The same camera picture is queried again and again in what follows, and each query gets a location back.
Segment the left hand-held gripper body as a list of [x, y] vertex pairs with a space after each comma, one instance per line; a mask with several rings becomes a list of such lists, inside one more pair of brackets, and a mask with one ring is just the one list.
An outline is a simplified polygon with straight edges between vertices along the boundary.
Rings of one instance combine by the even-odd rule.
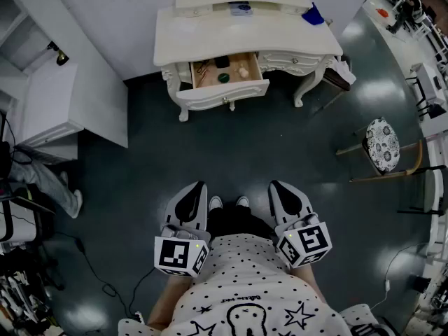
[[186, 223], [163, 222], [161, 235], [155, 237], [154, 267], [179, 277], [198, 277], [209, 255], [211, 235], [207, 221]]

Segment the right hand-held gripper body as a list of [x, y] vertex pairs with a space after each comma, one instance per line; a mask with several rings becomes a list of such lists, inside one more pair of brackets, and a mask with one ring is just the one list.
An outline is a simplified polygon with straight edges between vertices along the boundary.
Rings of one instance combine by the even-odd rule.
[[274, 231], [279, 238], [276, 249], [291, 268], [315, 263], [332, 248], [327, 225], [316, 213], [278, 225]]

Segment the wooden drawer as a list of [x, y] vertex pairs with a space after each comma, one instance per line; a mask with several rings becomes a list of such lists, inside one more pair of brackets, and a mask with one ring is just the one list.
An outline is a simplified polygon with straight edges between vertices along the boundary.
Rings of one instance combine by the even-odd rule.
[[[228, 57], [230, 66], [225, 69], [217, 69], [214, 59], [210, 59], [208, 69], [203, 76], [196, 73], [198, 62], [190, 63], [192, 88], [176, 93], [183, 108], [202, 111], [228, 104], [233, 110], [237, 100], [261, 97], [266, 94], [270, 82], [263, 78], [254, 52], [233, 54]], [[239, 76], [239, 67], [248, 70], [248, 78], [243, 79]], [[218, 82], [217, 77], [221, 73], [230, 75], [228, 83]]]

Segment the cream dressing table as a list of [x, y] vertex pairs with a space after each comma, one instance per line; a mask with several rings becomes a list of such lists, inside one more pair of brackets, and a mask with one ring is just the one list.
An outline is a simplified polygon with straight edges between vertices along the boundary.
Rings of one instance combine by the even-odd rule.
[[[248, 1], [253, 14], [231, 15], [228, 3], [232, 1]], [[209, 15], [176, 14], [176, 8], [206, 5], [213, 6]], [[303, 96], [322, 81], [330, 60], [343, 53], [326, 21], [313, 26], [302, 18], [311, 7], [311, 0], [175, 0], [173, 6], [160, 9], [153, 63], [161, 69], [168, 94], [180, 109], [179, 120], [187, 121], [192, 112], [183, 108], [176, 97], [178, 91], [193, 87], [190, 63], [239, 53], [254, 52], [257, 60], [259, 52], [273, 50], [323, 55], [315, 71], [297, 76], [301, 83], [293, 103], [301, 107]]]

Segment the person's right forearm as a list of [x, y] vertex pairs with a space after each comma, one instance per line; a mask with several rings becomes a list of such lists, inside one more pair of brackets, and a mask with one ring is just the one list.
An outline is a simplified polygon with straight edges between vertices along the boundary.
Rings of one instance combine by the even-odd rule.
[[300, 278], [301, 280], [303, 280], [305, 283], [307, 283], [309, 286], [311, 286], [311, 288], [315, 291], [315, 293], [318, 295], [318, 298], [323, 302], [327, 304], [327, 301], [324, 297], [324, 295], [322, 294], [313, 270], [312, 270], [312, 266], [310, 264], [306, 264], [304, 266], [295, 268], [291, 270], [291, 274], [293, 274], [295, 277]]

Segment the person's left forearm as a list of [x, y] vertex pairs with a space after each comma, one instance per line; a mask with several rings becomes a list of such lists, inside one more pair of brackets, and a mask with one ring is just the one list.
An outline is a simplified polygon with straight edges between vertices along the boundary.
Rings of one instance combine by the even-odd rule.
[[172, 322], [172, 316], [177, 302], [188, 291], [192, 283], [191, 278], [170, 276], [160, 297], [151, 310], [147, 325], [162, 331]]

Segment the person's black trousers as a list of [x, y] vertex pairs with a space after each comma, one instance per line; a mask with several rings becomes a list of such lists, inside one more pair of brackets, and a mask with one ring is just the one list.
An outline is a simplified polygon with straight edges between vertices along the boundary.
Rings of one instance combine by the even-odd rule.
[[211, 238], [250, 234], [269, 239], [274, 234], [274, 229], [263, 219], [254, 216], [246, 206], [224, 206], [210, 210], [206, 231]]

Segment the person's white polka-dot shirt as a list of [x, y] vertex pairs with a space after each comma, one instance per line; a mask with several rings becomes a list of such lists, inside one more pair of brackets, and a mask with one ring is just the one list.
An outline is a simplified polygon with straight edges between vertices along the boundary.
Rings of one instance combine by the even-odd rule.
[[291, 270], [267, 239], [218, 237], [167, 328], [123, 319], [118, 336], [396, 336], [366, 304], [333, 310]]

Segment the floral seat cushion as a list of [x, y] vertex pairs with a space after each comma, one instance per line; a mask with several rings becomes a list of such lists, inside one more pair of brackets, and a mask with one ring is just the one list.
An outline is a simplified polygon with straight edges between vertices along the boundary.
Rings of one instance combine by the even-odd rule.
[[364, 146], [380, 174], [395, 169], [400, 159], [400, 144], [392, 126], [384, 118], [377, 118], [367, 126]]

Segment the wooden chair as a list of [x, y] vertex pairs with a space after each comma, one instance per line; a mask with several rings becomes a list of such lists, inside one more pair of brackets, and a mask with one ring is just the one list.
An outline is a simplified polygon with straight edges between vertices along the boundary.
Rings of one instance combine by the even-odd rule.
[[[354, 134], [358, 135], [360, 132], [364, 132], [366, 133], [366, 129], [367, 126], [364, 126], [362, 128], [360, 128], [359, 130], [355, 131]], [[365, 134], [364, 137], [362, 139], [362, 141], [356, 145], [350, 146], [348, 148], [344, 148], [344, 149], [339, 149], [335, 152], [336, 156], [340, 156], [343, 154], [347, 154], [350, 152], [354, 152], [357, 150], [362, 150], [365, 154], [365, 156], [367, 157], [369, 163], [372, 165], [372, 168], [374, 169], [375, 175], [374, 176], [370, 176], [370, 177], [365, 177], [365, 178], [352, 178], [350, 180], [350, 182], [361, 182], [361, 181], [375, 181], [375, 180], [384, 180], [384, 179], [394, 179], [394, 178], [398, 178], [398, 177], [406, 177], [406, 176], [411, 176], [413, 174], [418, 174], [417, 170], [418, 169], [422, 169], [425, 167], [421, 167], [421, 163], [423, 161], [424, 158], [424, 143], [422, 140], [418, 140], [416, 143], [411, 143], [409, 145], [406, 146], [401, 146], [400, 145], [400, 154], [402, 152], [408, 151], [408, 150], [414, 150], [416, 149], [416, 160], [414, 162], [414, 164], [408, 168], [408, 169], [404, 169], [401, 171], [394, 171], [394, 169], [386, 174], [380, 174], [375, 166], [373, 165], [373, 163], [371, 162], [370, 158], [368, 157], [368, 154], [365, 150], [365, 146], [364, 146], [364, 139], [365, 139]]]

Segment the grey chair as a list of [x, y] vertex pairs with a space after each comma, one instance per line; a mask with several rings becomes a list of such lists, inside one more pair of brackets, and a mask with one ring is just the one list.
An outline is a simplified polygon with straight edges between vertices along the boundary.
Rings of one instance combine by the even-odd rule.
[[438, 165], [418, 169], [424, 173], [423, 206], [410, 206], [408, 210], [397, 210], [399, 214], [443, 216], [448, 212], [448, 167]]

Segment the brown stool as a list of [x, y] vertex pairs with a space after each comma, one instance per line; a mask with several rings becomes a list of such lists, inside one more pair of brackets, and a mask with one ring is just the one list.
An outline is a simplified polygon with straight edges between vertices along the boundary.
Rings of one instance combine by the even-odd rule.
[[[340, 57], [335, 57], [335, 58], [338, 60], [346, 61], [347, 64], [349, 65], [349, 68], [350, 68], [352, 74], [354, 75], [354, 73], [352, 71], [351, 58], [348, 55], [342, 55]], [[330, 101], [328, 101], [325, 105], [319, 107], [316, 110], [316, 113], [322, 112], [323, 110], [327, 109], [329, 106], [334, 104], [344, 93], [349, 92], [351, 90], [351, 86], [352, 86], [352, 85], [348, 84], [346, 81], [344, 81], [342, 78], [340, 78], [332, 69], [329, 69], [328, 66], [326, 67], [322, 81], [333, 86], [334, 88], [337, 88], [339, 90], [339, 92]]]

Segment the white low cabinet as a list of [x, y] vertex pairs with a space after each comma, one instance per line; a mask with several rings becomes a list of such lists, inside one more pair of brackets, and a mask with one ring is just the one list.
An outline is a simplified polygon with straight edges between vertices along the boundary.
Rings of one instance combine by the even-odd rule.
[[46, 62], [30, 78], [20, 119], [20, 146], [46, 164], [78, 159], [78, 133], [69, 116], [78, 65]]

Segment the blue cloth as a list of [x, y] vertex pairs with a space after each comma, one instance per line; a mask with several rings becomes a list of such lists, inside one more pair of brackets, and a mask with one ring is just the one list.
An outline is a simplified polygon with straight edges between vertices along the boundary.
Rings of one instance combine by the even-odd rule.
[[313, 26], [321, 25], [325, 22], [315, 3], [312, 3], [312, 7], [302, 14], [302, 18]]

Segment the white box with blue print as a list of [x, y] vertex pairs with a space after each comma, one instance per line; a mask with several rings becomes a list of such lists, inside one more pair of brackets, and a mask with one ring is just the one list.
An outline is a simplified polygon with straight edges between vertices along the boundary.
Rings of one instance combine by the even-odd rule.
[[250, 16], [253, 10], [248, 1], [232, 1], [228, 3], [230, 14], [233, 16]]

